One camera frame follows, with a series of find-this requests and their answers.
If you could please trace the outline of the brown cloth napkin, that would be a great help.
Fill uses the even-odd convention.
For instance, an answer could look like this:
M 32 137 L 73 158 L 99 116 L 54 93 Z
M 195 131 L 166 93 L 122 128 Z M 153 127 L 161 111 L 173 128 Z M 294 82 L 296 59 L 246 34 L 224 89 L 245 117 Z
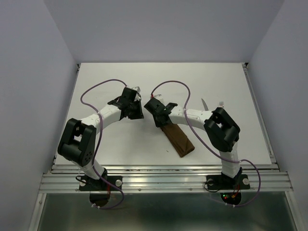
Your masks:
M 161 127 L 161 130 L 166 135 L 180 158 L 185 157 L 195 150 L 195 146 L 177 124 L 163 126 Z

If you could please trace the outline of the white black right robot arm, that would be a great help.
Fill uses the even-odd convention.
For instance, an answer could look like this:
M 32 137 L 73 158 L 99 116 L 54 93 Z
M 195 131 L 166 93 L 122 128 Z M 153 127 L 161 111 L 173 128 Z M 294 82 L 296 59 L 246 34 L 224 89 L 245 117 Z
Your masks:
M 164 105 L 153 97 L 145 104 L 145 109 L 153 116 L 158 128 L 167 125 L 187 125 L 197 135 L 194 128 L 204 130 L 216 154 L 208 145 L 206 147 L 215 156 L 221 159 L 222 171 L 220 175 L 207 177 L 210 190 L 233 189 L 240 183 L 242 168 L 237 152 L 240 128 L 222 108 L 214 111 L 200 111 L 183 108 L 176 103 Z

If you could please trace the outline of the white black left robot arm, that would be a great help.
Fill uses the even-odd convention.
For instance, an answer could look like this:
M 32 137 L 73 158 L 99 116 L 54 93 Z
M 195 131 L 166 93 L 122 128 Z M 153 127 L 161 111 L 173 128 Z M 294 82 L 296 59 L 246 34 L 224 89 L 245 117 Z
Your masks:
M 102 135 L 102 129 L 123 118 L 144 118 L 139 87 L 124 87 L 120 96 L 96 113 L 81 120 L 71 118 L 67 121 L 57 153 L 85 173 L 78 179 L 81 191 L 110 189 L 107 184 L 107 170 L 94 157 L 95 144 L 98 143 L 96 135 Z

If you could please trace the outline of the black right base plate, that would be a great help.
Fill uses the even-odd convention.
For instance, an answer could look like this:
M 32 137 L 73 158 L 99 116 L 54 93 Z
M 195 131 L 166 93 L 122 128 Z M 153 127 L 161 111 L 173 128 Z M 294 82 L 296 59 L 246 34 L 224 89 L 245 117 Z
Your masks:
M 208 175 L 206 176 L 205 186 L 210 191 L 234 189 L 249 190 L 249 181 L 248 183 L 244 183 L 244 179 L 248 179 L 247 175 L 241 175 L 234 179 L 222 175 Z

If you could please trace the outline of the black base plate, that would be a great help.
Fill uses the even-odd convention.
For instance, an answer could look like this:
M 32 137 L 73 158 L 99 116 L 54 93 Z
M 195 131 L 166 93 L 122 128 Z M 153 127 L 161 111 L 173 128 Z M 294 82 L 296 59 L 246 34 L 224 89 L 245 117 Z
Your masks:
M 117 191 L 115 188 L 110 187 L 102 180 L 94 180 L 86 175 L 76 176 L 75 179 L 79 182 L 79 190 L 82 192 L 90 191 Z M 116 185 L 116 181 L 122 181 L 122 176 L 107 176 L 107 181 L 113 185 Z
M 234 189 L 249 190 L 249 181 L 248 183 L 244 183 L 244 179 L 248 179 L 247 175 L 241 175 L 234 179 L 222 175 L 208 175 L 206 176 L 205 186 L 210 191 Z

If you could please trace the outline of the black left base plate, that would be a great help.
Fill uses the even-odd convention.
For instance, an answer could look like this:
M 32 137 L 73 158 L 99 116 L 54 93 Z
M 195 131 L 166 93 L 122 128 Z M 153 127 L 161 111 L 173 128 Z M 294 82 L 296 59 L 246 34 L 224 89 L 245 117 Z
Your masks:
M 75 179 L 79 182 L 79 190 L 82 192 L 90 191 L 117 191 L 115 188 L 110 187 L 102 180 L 94 180 L 86 175 L 76 176 Z M 113 185 L 116 185 L 116 181 L 122 181 L 122 176 L 107 176 L 107 181 Z

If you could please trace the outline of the aluminium rail frame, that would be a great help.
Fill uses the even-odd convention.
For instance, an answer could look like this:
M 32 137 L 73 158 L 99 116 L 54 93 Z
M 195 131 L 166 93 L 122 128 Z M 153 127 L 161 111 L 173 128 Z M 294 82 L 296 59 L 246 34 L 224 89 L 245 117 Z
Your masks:
M 305 231 L 306 224 L 287 172 L 280 170 L 244 63 L 180 63 L 239 81 L 258 119 L 270 164 L 257 170 L 244 166 L 251 188 L 244 199 L 253 202 L 231 208 L 203 187 L 219 165 L 111 165 L 121 175 L 125 200 L 112 210 L 91 208 L 88 195 L 77 187 L 77 168 L 59 158 L 42 176 L 30 222 L 32 231 Z

